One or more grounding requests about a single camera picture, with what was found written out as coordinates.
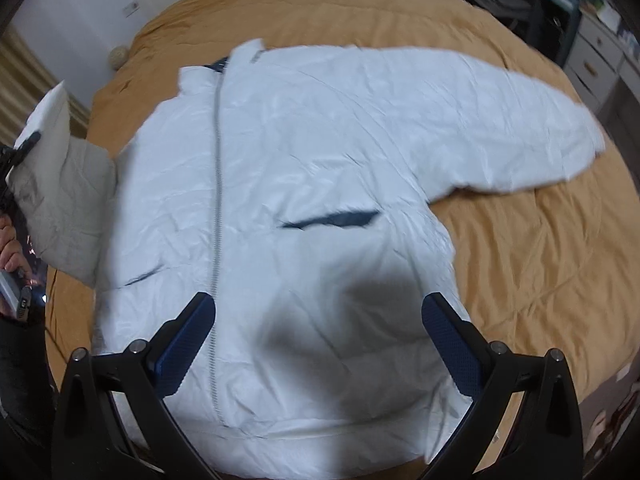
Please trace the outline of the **person's left hand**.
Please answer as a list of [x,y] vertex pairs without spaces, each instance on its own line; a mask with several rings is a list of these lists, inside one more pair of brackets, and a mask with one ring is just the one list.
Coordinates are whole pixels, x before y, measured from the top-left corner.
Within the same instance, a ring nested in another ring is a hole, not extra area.
[[24,255],[23,247],[17,239],[16,229],[7,214],[0,217],[0,266],[6,272],[22,272],[32,275],[32,269]]

